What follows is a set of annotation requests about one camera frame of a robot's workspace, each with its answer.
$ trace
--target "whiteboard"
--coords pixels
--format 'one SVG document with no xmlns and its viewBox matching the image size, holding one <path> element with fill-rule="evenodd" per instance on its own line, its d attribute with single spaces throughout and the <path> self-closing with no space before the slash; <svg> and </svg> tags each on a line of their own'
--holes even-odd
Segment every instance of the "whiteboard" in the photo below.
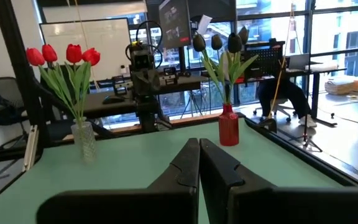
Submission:
<svg viewBox="0 0 358 224">
<path fill-rule="evenodd" d="M 46 44 L 56 51 L 58 63 L 64 65 L 68 44 L 80 44 L 82 52 L 87 50 L 80 22 L 41 24 Z M 100 52 L 100 62 L 92 67 L 91 80 L 105 80 L 121 74 L 121 65 L 131 63 L 125 55 L 125 48 L 131 43 L 127 19 L 106 19 L 83 21 L 88 48 Z"/>
</svg>

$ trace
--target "glass vase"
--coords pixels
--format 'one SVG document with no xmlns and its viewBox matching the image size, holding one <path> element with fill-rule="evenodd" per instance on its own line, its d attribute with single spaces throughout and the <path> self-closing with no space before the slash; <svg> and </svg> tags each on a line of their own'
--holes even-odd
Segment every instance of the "glass vase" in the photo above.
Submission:
<svg viewBox="0 0 358 224">
<path fill-rule="evenodd" d="M 219 140 L 222 146 L 239 144 L 239 116 L 233 112 L 231 104 L 223 105 L 219 115 Z"/>
<path fill-rule="evenodd" d="M 71 126 L 71 131 L 74 137 L 74 143 L 80 148 L 82 157 L 86 163 L 95 161 L 96 147 L 92 124 L 82 118 L 81 122 L 74 119 L 74 125 Z"/>
</svg>

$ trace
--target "person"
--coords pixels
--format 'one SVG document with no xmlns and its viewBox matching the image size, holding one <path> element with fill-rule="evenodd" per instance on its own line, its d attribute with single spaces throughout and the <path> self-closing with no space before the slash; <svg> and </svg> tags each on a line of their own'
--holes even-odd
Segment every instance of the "person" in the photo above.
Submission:
<svg viewBox="0 0 358 224">
<path fill-rule="evenodd" d="M 258 97 L 260 104 L 262 105 L 262 116 L 267 117 L 270 112 L 270 102 L 274 99 L 275 90 L 277 87 L 278 80 L 268 80 L 265 82 L 260 82 L 258 88 Z M 280 81 L 280 86 L 278 87 L 277 98 L 287 98 L 291 101 L 292 106 L 295 110 L 295 113 L 299 117 L 299 123 L 301 125 L 306 125 L 308 128 L 314 128 L 317 124 L 313 121 L 310 116 L 310 107 L 306 100 L 305 95 L 301 88 L 296 84 L 292 83 L 289 79 L 283 78 Z"/>
</svg>

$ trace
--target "red tulip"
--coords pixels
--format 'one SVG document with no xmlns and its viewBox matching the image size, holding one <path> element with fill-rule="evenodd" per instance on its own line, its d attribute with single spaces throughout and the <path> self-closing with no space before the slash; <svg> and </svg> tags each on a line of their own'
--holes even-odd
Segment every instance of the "red tulip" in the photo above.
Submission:
<svg viewBox="0 0 358 224">
<path fill-rule="evenodd" d="M 42 55 L 47 62 L 56 62 L 57 55 L 53 47 L 49 44 L 42 46 Z"/>
<path fill-rule="evenodd" d="M 25 51 L 28 61 L 33 66 L 43 65 L 45 63 L 45 59 L 42 56 L 41 52 L 35 48 L 27 49 Z"/>
<path fill-rule="evenodd" d="M 81 46 L 69 44 L 66 50 L 66 59 L 71 63 L 80 62 L 82 59 Z"/>
<path fill-rule="evenodd" d="M 82 59 L 85 62 L 90 62 L 91 65 L 96 65 L 100 61 L 100 53 L 95 51 L 94 48 L 88 49 L 84 54 L 82 55 Z"/>
</svg>

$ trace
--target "laptop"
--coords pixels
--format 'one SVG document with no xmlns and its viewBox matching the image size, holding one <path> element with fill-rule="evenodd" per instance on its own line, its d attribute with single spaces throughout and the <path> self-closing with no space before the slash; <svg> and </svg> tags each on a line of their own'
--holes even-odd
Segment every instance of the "laptop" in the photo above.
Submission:
<svg viewBox="0 0 358 224">
<path fill-rule="evenodd" d="M 305 66 L 309 64 L 309 54 L 300 54 L 290 56 L 288 68 L 290 70 L 305 70 Z"/>
</svg>

